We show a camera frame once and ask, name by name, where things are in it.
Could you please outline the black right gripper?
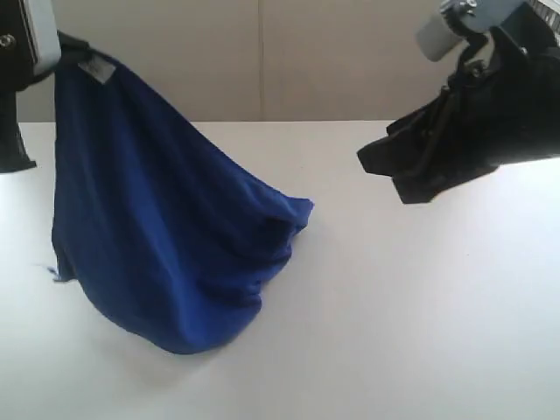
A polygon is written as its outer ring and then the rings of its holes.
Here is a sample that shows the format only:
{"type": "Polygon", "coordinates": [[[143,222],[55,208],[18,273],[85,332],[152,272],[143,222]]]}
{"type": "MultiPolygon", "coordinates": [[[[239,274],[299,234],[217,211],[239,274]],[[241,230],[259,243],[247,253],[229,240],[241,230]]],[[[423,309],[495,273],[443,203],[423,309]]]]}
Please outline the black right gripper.
{"type": "Polygon", "coordinates": [[[559,155],[559,43],[548,27],[490,31],[487,64],[458,62],[438,97],[358,150],[365,173],[394,177],[403,204],[559,155]]]}

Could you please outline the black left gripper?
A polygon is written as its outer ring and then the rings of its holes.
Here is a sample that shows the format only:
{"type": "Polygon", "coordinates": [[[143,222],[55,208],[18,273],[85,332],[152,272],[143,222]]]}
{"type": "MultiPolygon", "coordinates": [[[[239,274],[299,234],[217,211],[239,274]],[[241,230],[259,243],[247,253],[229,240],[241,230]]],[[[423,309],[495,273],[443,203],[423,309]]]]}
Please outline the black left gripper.
{"type": "Polygon", "coordinates": [[[59,68],[92,58],[89,43],[58,29],[61,58],[50,70],[35,75],[35,54],[23,7],[24,0],[1,1],[1,170],[33,169],[18,125],[17,94],[40,83],[59,68]]]}

